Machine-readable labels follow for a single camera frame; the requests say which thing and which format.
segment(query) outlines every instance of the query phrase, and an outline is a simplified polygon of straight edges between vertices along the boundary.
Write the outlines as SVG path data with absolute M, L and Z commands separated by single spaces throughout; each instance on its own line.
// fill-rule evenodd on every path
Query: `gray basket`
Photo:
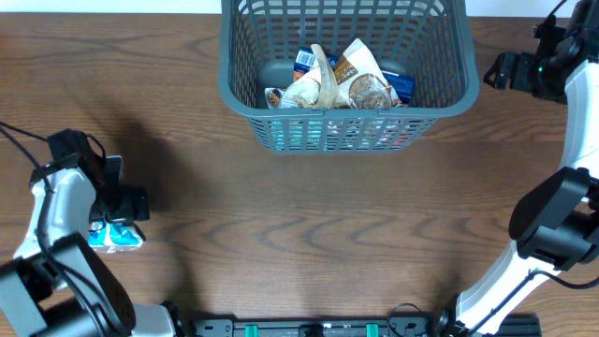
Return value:
M 275 152 L 389 152 L 480 89 L 464 0 L 223 0 L 218 89 Z M 340 56 L 359 37 L 384 70 L 416 79 L 410 108 L 269 110 L 267 87 L 293 81 L 299 47 Z

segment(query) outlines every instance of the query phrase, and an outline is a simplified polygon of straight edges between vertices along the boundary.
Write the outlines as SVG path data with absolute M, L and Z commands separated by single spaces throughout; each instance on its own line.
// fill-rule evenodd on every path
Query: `wood grain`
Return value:
M 499 52 L 533 51 L 535 22 L 471 19 L 479 72 Z M 271 154 L 218 96 L 219 23 L 0 15 L 1 119 L 92 133 L 149 190 L 148 242 L 102 256 L 133 301 L 239 318 L 385 315 L 400 301 L 433 310 L 482 276 L 516 202 L 559 164 L 566 107 L 487 87 L 401 153 Z M 44 144 L 18 139 L 49 159 Z M 31 166 L 4 139 L 0 157 L 7 261 L 31 215 Z M 537 313 L 546 336 L 591 336 L 597 295 L 547 283 L 517 311 Z M 0 335 L 12 333 L 2 316 Z

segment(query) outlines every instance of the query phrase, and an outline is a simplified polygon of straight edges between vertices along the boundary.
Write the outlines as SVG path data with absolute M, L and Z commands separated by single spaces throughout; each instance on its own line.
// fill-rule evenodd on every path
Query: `green tape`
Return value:
M 378 337 L 378 324 L 366 325 L 366 337 Z
M 245 326 L 245 337 L 258 337 L 258 326 Z

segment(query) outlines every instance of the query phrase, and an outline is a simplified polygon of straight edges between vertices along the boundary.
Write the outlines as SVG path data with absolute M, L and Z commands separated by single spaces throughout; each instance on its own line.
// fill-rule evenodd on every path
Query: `table surface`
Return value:
M 499 52 L 533 51 L 538 21 L 472 18 L 479 72 Z M 271 154 L 219 98 L 219 23 L 0 15 L 1 119 L 91 133 L 149 191 L 148 241 L 102 255 L 135 302 L 239 318 L 386 315 L 403 301 L 431 311 L 483 275 L 518 200 L 559 165 L 566 106 L 486 86 L 400 153 Z M 17 139 L 50 159 L 44 143 Z M 5 139 L 0 157 L 5 262 L 31 216 L 32 167 Z M 598 273 L 594 263 L 563 276 Z M 517 312 L 537 313 L 545 336 L 590 336 L 598 295 L 547 282 Z

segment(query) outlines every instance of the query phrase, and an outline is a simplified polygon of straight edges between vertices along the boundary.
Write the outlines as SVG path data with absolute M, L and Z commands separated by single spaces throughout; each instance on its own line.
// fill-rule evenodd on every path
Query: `white backdrop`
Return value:
M 559 0 L 466 0 L 468 15 L 545 17 Z M 578 0 L 562 6 L 569 18 Z M 4 12 L 220 13 L 220 0 L 0 0 Z

